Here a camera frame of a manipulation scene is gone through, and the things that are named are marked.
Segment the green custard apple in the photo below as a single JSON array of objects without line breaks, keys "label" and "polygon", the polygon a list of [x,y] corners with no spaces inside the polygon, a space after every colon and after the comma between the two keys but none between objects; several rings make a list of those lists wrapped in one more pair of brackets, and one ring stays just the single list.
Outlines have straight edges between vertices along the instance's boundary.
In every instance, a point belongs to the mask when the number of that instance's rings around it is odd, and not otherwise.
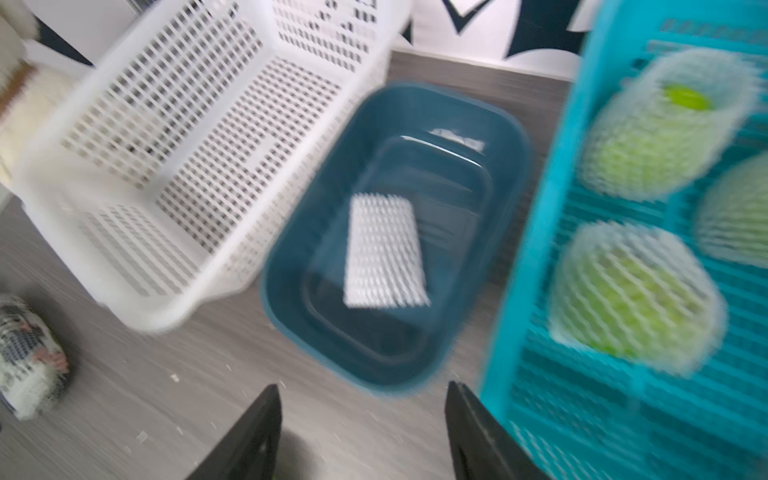
[{"label": "green custard apple", "polygon": [[710,111],[712,101],[704,94],[685,85],[669,84],[663,87],[665,98],[673,105],[693,111]]},{"label": "green custard apple", "polygon": [[620,253],[576,263],[562,299],[574,339],[628,360],[658,361],[711,333],[704,301],[684,282]]}]

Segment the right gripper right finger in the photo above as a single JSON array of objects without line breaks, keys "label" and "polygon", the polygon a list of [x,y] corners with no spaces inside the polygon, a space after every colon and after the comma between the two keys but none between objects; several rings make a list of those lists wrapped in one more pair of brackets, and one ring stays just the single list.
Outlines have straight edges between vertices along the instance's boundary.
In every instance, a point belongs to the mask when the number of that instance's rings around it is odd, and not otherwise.
[{"label": "right gripper right finger", "polygon": [[456,479],[548,479],[464,383],[450,381],[445,419]]}]

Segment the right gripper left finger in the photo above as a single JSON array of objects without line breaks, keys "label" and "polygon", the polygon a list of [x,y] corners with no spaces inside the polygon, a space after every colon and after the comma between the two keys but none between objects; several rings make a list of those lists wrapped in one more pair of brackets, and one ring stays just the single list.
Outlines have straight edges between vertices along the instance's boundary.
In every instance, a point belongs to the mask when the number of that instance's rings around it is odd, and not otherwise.
[{"label": "right gripper left finger", "polygon": [[270,384],[187,479],[272,479],[281,432],[279,388]]}]

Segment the white foam net sleeve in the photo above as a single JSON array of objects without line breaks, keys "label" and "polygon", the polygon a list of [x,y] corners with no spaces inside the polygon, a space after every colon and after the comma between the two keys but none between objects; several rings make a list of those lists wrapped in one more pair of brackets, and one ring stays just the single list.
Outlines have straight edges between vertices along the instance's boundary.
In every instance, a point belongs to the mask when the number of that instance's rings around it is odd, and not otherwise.
[{"label": "white foam net sleeve", "polygon": [[[671,104],[663,87],[706,95],[710,111]],[[580,179],[598,193],[634,201],[668,196],[720,159],[754,109],[759,70],[745,56],[685,49],[655,59],[600,110],[585,142]]]}]

